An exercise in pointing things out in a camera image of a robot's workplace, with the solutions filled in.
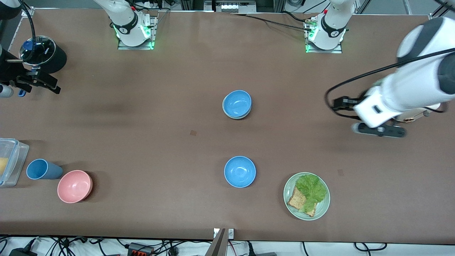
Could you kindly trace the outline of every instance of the green plate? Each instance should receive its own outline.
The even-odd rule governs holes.
[[[301,220],[317,220],[320,217],[322,217],[327,210],[329,209],[329,204],[330,204],[330,192],[329,188],[327,187],[326,183],[321,179],[321,177],[317,176],[320,180],[322,185],[324,185],[325,189],[327,190],[327,194],[324,197],[324,200],[319,202],[316,205],[316,212],[314,214],[314,217],[310,217],[308,214],[305,214],[303,212],[298,212],[298,210],[294,207],[291,207],[288,205],[289,199],[292,196],[292,192],[294,191],[295,187],[295,182],[300,178],[300,176],[305,176],[308,174],[313,174],[313,173],[298,173],[293,175],[289,180],[286,182],[284,185],[284,191],[283,191],[283,198],[284,198],[284,204],[286,205],[287,209],[292,213],[292,215],[296,216],[297,218]]]

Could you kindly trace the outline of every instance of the blue cup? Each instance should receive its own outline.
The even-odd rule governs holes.
[[[27,167],[27,177],[30,179],[58,179],[63,169],[44,159],[35,159]]]

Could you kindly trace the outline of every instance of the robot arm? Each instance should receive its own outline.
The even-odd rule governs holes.
[[[318,24],[308,40],[320,49],[334,49],[341,42],[346,25],[354,14],[354,2],[355,0],[330,0],[327,13],[316,16]]]
[[[401,42],[397,60],[455,48],[455,20],[439,17],[414,28]],[[455,98],[455,52],[405,64],[377,81],[354,111],[370,128],[391,118],[414,121]]]
[[[21,9],[18,0],[0,0],[0,20],[11,20],[20,13]]]
[[[125,0],[94,0],[109,15],[119,39],[127,46],[141,45],[152,36],[150,15],[133,11]]]

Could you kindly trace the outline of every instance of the mounting plate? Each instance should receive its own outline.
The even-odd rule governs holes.
[[[318,25],[317,25],[317,21],[315,20],[316,17],[311,17],[310,22],[309,23],[306,23],[304,22],[303,23],[303,27],[304,28],[309,28],[309,29],[312,29],[313,31],[315,31],[316,29],[318,29]],[[310,32],[310,31],[305,31],[305,52],[315,52],[315,53],[343,53],[342,51],[342,48],[341,48],[341,42],[337,45],[337,47],[335,47],[334,49],[332,50],[323,50],[321,48],[318,48],[317,46],[314,45],[313,42],[311,42],[310,40],[308,40],[309,37],[312,36],[314,32]]]
[[[213,229],[213,238],[215,238],[218,234],[218,231],[220,231],[220,229],[217,229],[217,228],[214,228]],[[229,240],[233,240],[234,239],[234,229],[228,229],[228,239]]]
[[[155,16],[150,17],[150,38],[145,40],[141,45],[138,46],[127,46],[125,45],[120,39],[118,40],[118,50],[153,50],[155,48],[155,39],[157,36],[157,25],[158,25],[158,18]]]

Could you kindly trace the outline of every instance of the black cable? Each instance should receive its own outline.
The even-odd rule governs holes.
[[[455,7],[452,4],[450,4],[448,1],[435,0],[435,2],[444,6],[448,10],[455,11]]]
[[[145,7],[145,6],[142,6],[142,5],[138,5],[134,2],[131,2],[130,0],[126,0],[128,2],[128,4],[130,4],[131,6],[133,6],[136,10],[171,10],[169,8],[148,8],[148,7]]]
[[[311,10],[311,9],[313,9],[313,8],[315,8],[315,7],[317,7],[318,5],[323,4],[325,1],[327,1],[327,0],[324,0],[324,1],[320,2],[320,3],[318,3],[317,5],[311,7],[310,9],[308,9],[308,10],[306,10],[306,11],[303,11],[302,13],[306,13],[307,11],[309,11],[309,10]]]
[[[265,21],[265,22],[270,22],[270,23],[277,24],[277,25],[280,25],[280,26],[285,26],[285,27],[290,27],[290,28],[295,28],[295,29],[300,29],[300,30],[305,30],[305,31],[311,31],[311,29],[309,29],[309,28],[297,27],[297,26],[293,26],[293,25],[279,23],[279,22],[272,21],[272,20],[266,20],[266,19],[263,19],[263,18],[255,17],[255,16],[249,16],[249,15],[240,15],[240,16],[245,16],[245,17],[249,17],[249,18],[253,18],[253,19],[257,19],[257,20],[262,20],[262,21]]]
[[[101,253],[103,254],[103,256],[107,256],[106,253],[104,253],[103,251],[103,248],[101,247],[101,242],[104,240],[104,238],[100,237],[100,238],[92,238],[89,240],[89,243],[95,245],[95,244],[98,244],[98,246],[100,247],[100,251]]]
[[[250,241],[247,241],[248,243],[248,248],[249,248],[249,253],[248,253],[248,256],[256,256],[256,253],[254,253],[254,249],[253,249],[253,245],[251,244]]]
[[[106,253],[104,253],[103,248],[101,247],[101,242],[98,243],[98,246],[100,247],[100,251],[103,254],[103,256],[107,256]]]
[[[35,26],[33,25],[33,20],[31,18],[30,12],[28,11],[27,7],[25,6],[24,1],[19,0],[19,2],[20,2],[20,5],[22,6],[22,10],[24,10],[25,14],[27,15],[27,18],[30,23],[30,28],[31,28],[31,42],[32,42],[31,51],[30,51],[30,54],[27,56],[27,58],[25,58],[23,60],[24,62],[27,62],[33,57],[33,54],[35,53],[35,48],[36,48]]]
[[[173,246],[171,246],[171,247],[165,249],[164,251],[161,251],[161,252],[159,252],[159,253],[157,253],[157,254],[155,254],[155,255],[162,254],[162,253],[164,253],[164,252],[166,252],[166,251],[168,251],[168,250],[170,250],[170,249],[172,249],[172,248],[174,248],[174,247],[177,247],[178,245],[181,245],[181,244],[183,244],[183,243],[186,243],[186,241],[182,241],[182,242],[176,243],[176,244],[174,244]]]
[[[24,2],[24,5],[28,8],[28,9],[31,9],[30,6]]]
[[[436,113],[445,113],[445,112],[447,112],[447,109],[437,110],[437,109],[432,109],[432,108],[428,108],[428,107],[424,107],[424,109],[428,109],[428,110],[431,110],[431,111],[436,112]]]
[[[30,240],[30,242],[24,247],[23,251],[25,251],[26,253],[30,252],[31,250],[31,247],[33,245],[33,243],[35,242],[36,238],[33,238],[32,240]]]
[[[359,251],[362,251],[362,252],[367,252],[368,253],[368,256],[371,256],[371,252],[372,251],[382,251],[384,250],[385,248],[387,248],[387,243],[384,243],[384,246],[381,247],[381,248],[377,248],[377,249],[370,249],[368,248],[368,246],[365,244],[365,243],[361,243],[363,246],[365,246],[365,249],[360,249],[357,247],[357,242],[354,243],[354,247],[359,250]]]
[[[116,240],[117,240],[117,242],[118,242],[119,244],[121,244],[123,247],[127,248],[127,247],[126,247],[127,244],[122,244],[122,242],[120,242],[120,240],[119,240],[118,238],[116,238]]]
[[[44,254],[44,256],[47,256],[47,254],[51,251],[51,249],[52,249],[53,247],[55,248],[55,246],[57,246],[57,241],[54,241],[54,243],[49,247],[49,250],[47,250],[47,253]]]
[[[302,245],[303,245],[303,251],[305,252],[305,255],[309,256],[308,252],[307,252],[307,248],[305,247],[305,242],[304,241],[302,241]]]
[[[0,250],[0,254],[3,252],[3,250],[5,249],[6,245],[8,244],[8,240],[6,238],[3,238],[0,240],[0,243],[1,242],[5,242],[5,244],[3,245],[3,248],[1,248]]]
[[[305,19],[299,19],[299,18],[297,18],[296,16],[294,16],[294,14],[292,14],[291,12],[288,12],[288,11],[286,11],[286,10],[282,11],[281,13],[288,14],[289,16],[291,16],[293,19],[295,19],[295,20],[297,20],[297,21],[305,22]]]
[[[391,69],[391,68],[394,68],[394,67],[399,67],[399,66],[402,66],[402,65],[405,65],[405,64],[408,64],[408,63],[411,63],[411,62],[415,62],[415,61],[419,61],[419,60],[423,60],[423,59],[426,59],[426,58],[430,58],[430,57],[434,57],[434,56],[437,56],[437,55],[441,55],[441,54],[445,54],[445,53],[450,53],[450,52],[455,52],[455,48],[450,48],[450,49],[447,49],[447,50],[442,50],[442,51],[437,51],[437,52],[433,52],[433,53],[430,53],[430,54],[426,54],[426,55],[422,55],[422,56],[419,56],[419,57],[415,57],[415,58],[411,58],[411,59],[408,59],[406,61],[400,61],[398,63],[395,63],[395,64],[392,64],[392,65],[388,65],[388,66],[385,66],[385,67],[382,67],[382,68],[378,68],[376,70],[373,70],[373,71],[369,71],[369,72],[366,72],[366,73],[363,73],[361,75],[358,75],[356,77],[353,77],[353,78],[350,78],[344,82],[341,82],[337,85],[335,85],[334,87],[330,88],[329,90],[327,90],[324,94],[324,102],[325,102],[325,105],[330,108],[330,110],[337,116],[341,116],[341,117],[344,117],[344,118],[351,118],[351,119],[356,119],[356,120],[360,120],[360,118],[358,116],[349,116],[349,115],[343,115],[343,114],[340,114],[337,112],[337,110],[335,110],[333,108],[333,106],[330,104],[329,102],[329,94],[347,84],[347,83],[350,83],[350,82],[353,82],[355,80],[358,80],[358,79],[361,79],[363,77],[367,77],[369,75],[373,75],[373,74],[376,74],[376,73],[379,73],[379,72],[382,72],[384,70],[388,70],[388,69]]]

